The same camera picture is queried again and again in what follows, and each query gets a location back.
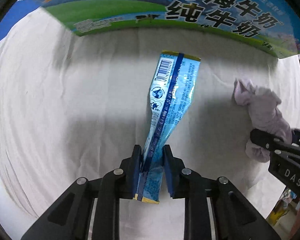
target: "pink cloth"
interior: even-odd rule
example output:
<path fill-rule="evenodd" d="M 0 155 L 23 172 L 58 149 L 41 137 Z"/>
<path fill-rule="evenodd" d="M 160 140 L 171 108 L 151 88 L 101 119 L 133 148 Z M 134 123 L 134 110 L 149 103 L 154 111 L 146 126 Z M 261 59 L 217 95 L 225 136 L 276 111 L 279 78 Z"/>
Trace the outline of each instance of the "pink cloth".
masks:
<path fill-rule="evenodd" d="M 288 122 L 277 108 L 280 98 L 268 88 L 253 86 L 251 80 L 236 80 L 234 100 L 240 106 L 248 106 L 252 126 L 281 137 L 285 143 L 292 143 L 292 133 Z M 248 157 L 266 163 L 270 152 L 249 139 L 246 145 Z"/>

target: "white cloth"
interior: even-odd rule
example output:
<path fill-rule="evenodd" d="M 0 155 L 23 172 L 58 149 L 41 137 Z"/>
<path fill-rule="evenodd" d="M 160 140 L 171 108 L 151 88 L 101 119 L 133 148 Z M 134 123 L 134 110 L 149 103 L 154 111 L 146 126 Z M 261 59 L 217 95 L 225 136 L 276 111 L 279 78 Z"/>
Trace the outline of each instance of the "white cloth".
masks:
<path fill-rule="evenodd" d="M 251 80 L 236 80 L 234 99 L 239 106 L 248 106 L 253 128 L 274 134 L 285 143 L 292 143 L 290 125 L 278 109 L 282 101 L 275 92 L 254 86 Z M 246 144 L 246 154 L 258 162 L 270 160 L 270 151 L 252 143 L 250 139 Z"/>
<path fill-rule="evenodd" d="M 167 143 L 204 177 L 228 177 L 263 216 L 284 185 L 245 154 L 252 125 L 233 100 L 234 80 L 275 91 L 300 127 L 298 57 L 279 60 L 246 44 L 182 29 L 126 29 L 77 37 L 44 9 L 0 42 L 0 176 L 32 216 L 78 177 L 96 179 L 144 145 L 149 87 L 163 49 L 202 58 L 192 104 Z M 184 201 L 163 181 L 160 204 L 122 200 L 121 239 L 183 239 Z"/>

